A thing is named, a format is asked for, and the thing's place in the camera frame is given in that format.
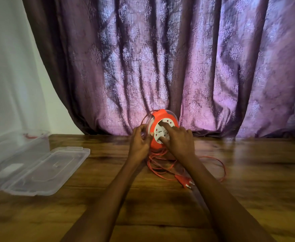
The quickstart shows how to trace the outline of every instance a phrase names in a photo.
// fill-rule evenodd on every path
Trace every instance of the person's left arm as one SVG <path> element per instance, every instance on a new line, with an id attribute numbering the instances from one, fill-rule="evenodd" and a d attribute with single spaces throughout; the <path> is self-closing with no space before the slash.
<path id="1" fill-rule="evenodd" d="M 152 135 L 143 140 L 141 132 L 145 125 L 134 128 L 128 158 L 104 194 L 76 221 L 61 242 L 105 242 L 113 232 L 122 200 L 131 178 L 143 159 L 146 158 Z"/>

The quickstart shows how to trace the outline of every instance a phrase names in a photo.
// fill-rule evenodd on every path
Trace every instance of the purple curtain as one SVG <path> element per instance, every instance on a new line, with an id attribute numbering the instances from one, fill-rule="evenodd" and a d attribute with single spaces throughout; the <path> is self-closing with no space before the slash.
<path id="1" fill-rule="evenodd" d="M 295 0 L 23 0 L 86 134 L 166 108 L 198 135 L 295 137 Z"/>

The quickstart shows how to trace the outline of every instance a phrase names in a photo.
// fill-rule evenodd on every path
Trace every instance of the person's right arm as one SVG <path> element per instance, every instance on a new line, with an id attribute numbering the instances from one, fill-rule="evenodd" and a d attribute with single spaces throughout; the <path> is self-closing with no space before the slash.
<path id="1" fill-rule="evenodd" d="M 159 123 L 169 133 L 170 140 L 160 137 L 166 148 L 183 165 L 200 191 L 215 224 L 226 241 L 273 242 L 255 218 L 214 178 L 194 152 L 191 130 Z"/>

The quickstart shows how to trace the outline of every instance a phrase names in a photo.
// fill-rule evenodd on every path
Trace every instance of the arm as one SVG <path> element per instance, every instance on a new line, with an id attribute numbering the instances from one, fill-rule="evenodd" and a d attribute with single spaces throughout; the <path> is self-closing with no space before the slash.
<path id="1" fill-rule="evenodd" d="M 275 241 L 201 163 L 194 153 L 192 131 L 184 127 L 171 128 L 167 123 L 159 125 L 165 127 L 170 136 L 170 140 L 163 137 L 160 140 L 191 175 L 226 241 Z"/>
<path id="2" fill-rule="evenodd" d="M 141 131 L 144 127 L 145 125 L 141 125 L 134 128 L 125 164 L 104 194 L 87 208 L 61 242 L 109 241 L 133 174 L 149 151 L 152 135 L 143 140 Z"/>

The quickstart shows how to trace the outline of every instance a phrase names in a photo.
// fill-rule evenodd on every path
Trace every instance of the white wall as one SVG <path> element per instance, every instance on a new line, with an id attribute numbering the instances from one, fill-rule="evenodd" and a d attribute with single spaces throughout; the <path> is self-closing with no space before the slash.
<path id="1" fill-rule="evenodd" d="M 22 0 L 0 0 L 0 135 L 21 128 L 81 134 L 49 80 Z"/>

